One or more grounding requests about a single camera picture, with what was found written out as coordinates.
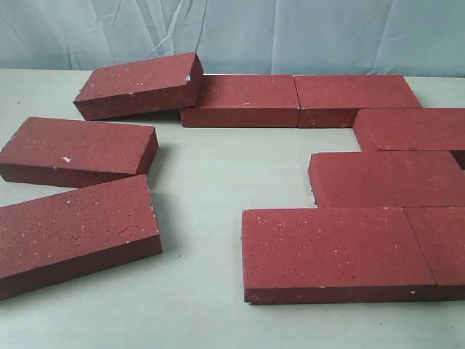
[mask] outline light blue backdrop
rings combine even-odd
[[[465,76],[464,0],[0,0],[0,68]]]

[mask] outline brick arrangement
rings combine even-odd
[[[403,76],[204,76],[191,52],[97,69],[86,120],[180,109],[184,127],[352,127],[312,154],[316,209],[243,213],[251,304],[465,300],[465,112],[422,108]],[[160,253],[152,127],[29,118],[7,181],[81,188],[0,208],[0,299]]]

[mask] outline table surface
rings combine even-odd
[[[81,119],[88,71],[0,70],[0,146],[28,116]],[[424,107],[465,107],[465,79],[408,78]],[[311,153],[359,151],[351,129],[155,125],[148,179],[164,253],[0,302],[0,348],[465,348],[465,302],[251,306],[241,212],[311,207]],[[0,206],[69,188],[6,183]]]

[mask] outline white table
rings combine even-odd
[[[81,119],[88,71],[0,70],[0,146],[28,116]],[[465,107],[465,79],[411,78],[425,107]],[[0,302],[0,348],[465,348],[465,302],[250,306],[240,214],[309,207],[310,154],[351,129],[156,125],[149,174],[165,252]],[[0,180],[0,206],[67,188]]]

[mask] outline brick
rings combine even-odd
[[[437,287],[427,300],[465,300],[465,208],[405,209]]]
[[[86,120],[195,105],[203,69],[194,52],[95,70],[74,100]]]
[[[0,175],[82,188],[146,175],[157,147],[149,126],[29,118],[0,152]]]
[[[421,108],[401,75],[296,76],[299,127],[352,127],[364,108]]]
[[[354,133],[363,151],[450,151],[465,169],[465,108],[364,109]]]
[[[243,213],[245,301],[424,299],[434,278],[402,209],[254,209]]]
[[[144,175],[0,208],[0,300],[162,252]]]
[[[319,207],[465,206],[465,176],[447,151],[312,154]]]
[[[184,127],[297,127],[299,99],[291,75],[210,75],[197,105],[181,110]]]

